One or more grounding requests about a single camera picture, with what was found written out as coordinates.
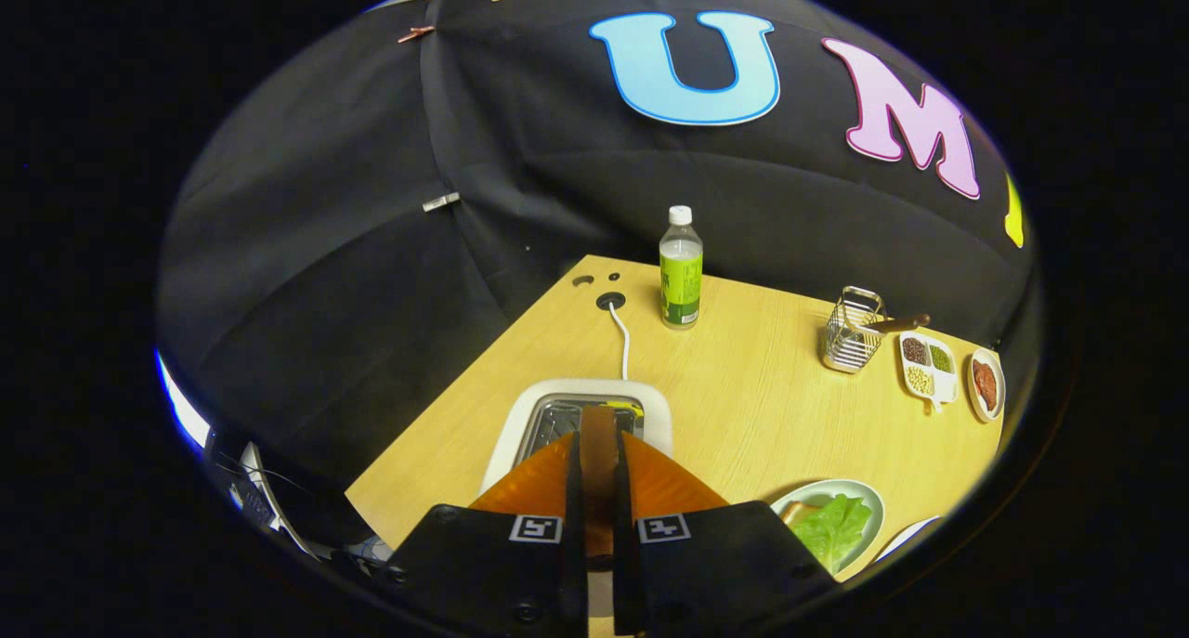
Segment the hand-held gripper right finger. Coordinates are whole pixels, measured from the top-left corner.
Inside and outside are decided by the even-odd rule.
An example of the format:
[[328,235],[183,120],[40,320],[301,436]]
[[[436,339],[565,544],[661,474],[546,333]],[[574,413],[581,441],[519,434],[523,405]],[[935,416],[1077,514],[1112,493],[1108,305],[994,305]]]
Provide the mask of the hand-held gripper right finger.
[[767,503],[633,514],[638,465],[619,435],[614,541],[618,634],[762,637],[837,594],[836,579]]

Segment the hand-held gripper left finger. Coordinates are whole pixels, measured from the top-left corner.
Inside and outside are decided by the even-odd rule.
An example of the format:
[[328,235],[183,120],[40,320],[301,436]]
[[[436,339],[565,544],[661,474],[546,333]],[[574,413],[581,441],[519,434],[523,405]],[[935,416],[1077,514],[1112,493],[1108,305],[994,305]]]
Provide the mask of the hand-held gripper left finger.
[[578,437],[514,468],[551,462],[551,511],[435,505],[385,563],[385,596],[421,637],[586,637]]

